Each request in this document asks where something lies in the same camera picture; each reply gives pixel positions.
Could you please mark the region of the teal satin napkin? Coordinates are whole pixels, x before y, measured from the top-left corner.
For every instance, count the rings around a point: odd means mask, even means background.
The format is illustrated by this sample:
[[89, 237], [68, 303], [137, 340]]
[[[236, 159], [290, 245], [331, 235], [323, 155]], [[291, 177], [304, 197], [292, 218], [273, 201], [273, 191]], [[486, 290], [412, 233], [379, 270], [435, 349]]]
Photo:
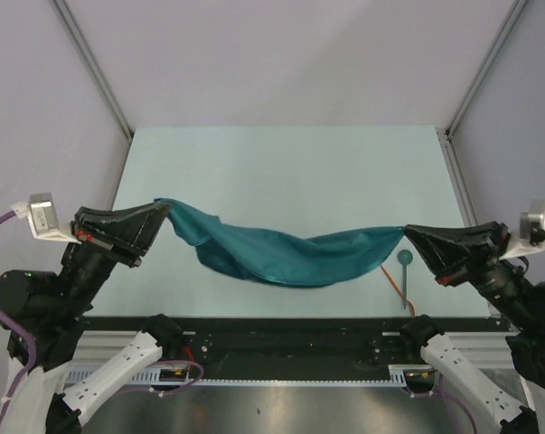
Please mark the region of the teal satin napkin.
[[325, 288], [360, 278], [382, 265], [404, 237], [401, 226], [380, 226], [299, 238], [234, 226], [175, 199], [155, 202], [169, 207], [174, 233], [204, 267], [282, 288]]

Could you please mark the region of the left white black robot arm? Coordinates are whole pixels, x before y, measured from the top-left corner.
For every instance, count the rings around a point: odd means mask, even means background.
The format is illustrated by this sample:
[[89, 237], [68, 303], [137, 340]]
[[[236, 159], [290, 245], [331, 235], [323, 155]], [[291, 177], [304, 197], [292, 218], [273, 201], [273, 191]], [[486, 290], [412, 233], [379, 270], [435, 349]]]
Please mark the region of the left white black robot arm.
[[41, 205], [0, 217], [0, 224], [27, 217], [34, 237], [67, 244], [58, 273], [14, 269], [0, 277], [0, 326], [10, 332], [0, 433], [79, 433], [138, 371], [181, 354], [182, 329], [165, 315], [151, 316], [88, 379], [62, 388], [93, 299], [116, 265], [140, 265], [168, 213], [161, 202], [114, 212], [82, 207], [64, 230]]

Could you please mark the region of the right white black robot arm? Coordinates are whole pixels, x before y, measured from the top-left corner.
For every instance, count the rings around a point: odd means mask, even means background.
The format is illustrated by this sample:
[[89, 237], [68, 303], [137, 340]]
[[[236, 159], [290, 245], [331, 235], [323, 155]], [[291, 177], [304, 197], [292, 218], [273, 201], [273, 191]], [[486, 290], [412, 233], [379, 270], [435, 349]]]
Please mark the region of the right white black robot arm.
[[471, 284], [500, 314], [505, 332], [444, 332], [421, 315], [400, 330], [399, 350], [453, 385], [491, 433], [545, 433], [545, 281], [525, 277], [528, 256], [545, 251], [545, 212], [520, 228], [408, 225], [405, 236], [438, 284]]

